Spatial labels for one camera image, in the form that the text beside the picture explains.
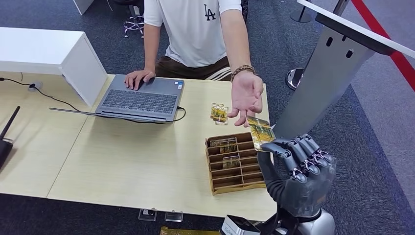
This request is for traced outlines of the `person's right hand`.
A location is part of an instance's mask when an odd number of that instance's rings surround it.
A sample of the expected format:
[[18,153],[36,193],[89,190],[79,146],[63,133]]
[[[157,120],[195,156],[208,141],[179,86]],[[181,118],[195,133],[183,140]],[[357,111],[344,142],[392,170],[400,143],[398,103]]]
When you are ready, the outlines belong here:
[[125,76],[124,83],[127,89],[138,91],[143,83],[149,82],[155,75],[155,69],[135,70]]

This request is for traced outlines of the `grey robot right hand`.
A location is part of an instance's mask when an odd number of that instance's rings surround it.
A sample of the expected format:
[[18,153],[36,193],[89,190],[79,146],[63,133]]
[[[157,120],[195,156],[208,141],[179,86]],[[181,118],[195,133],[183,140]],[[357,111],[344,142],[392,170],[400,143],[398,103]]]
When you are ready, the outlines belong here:
[[267,192],[280,208],[294,217],[312,217],[321,211],[337,162],[310,135],[263,143],[257,160]]

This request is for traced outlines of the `person's left hand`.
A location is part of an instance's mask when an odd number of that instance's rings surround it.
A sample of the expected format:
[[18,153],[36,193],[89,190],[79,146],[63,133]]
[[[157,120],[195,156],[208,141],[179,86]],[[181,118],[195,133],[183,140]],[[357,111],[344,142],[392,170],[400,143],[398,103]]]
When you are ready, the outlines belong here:
[[238,117],[235,126],[248,127],[247,116],[254,117],[263,110],[262,79],[250,71],[241,71],[231,83],[231,111],[229,118]]

